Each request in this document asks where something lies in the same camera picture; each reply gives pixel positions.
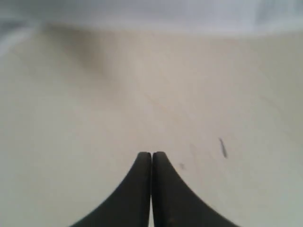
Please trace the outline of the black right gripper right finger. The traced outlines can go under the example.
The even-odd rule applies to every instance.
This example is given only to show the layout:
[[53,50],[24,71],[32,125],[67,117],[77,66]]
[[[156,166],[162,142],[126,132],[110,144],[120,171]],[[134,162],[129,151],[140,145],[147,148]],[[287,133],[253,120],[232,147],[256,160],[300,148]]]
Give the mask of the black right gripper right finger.
[[156,227],[234,227],[182,180],[164,152],[152,156],[151,198]]

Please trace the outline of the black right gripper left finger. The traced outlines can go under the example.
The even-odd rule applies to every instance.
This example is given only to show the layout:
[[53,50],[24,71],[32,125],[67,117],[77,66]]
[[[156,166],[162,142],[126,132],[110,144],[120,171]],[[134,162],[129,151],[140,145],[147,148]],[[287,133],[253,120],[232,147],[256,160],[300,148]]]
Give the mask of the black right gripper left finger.
[[112,194],[73,226],[147,227],[151,201],[151,160],[151,153],[138,153],[129,172]]

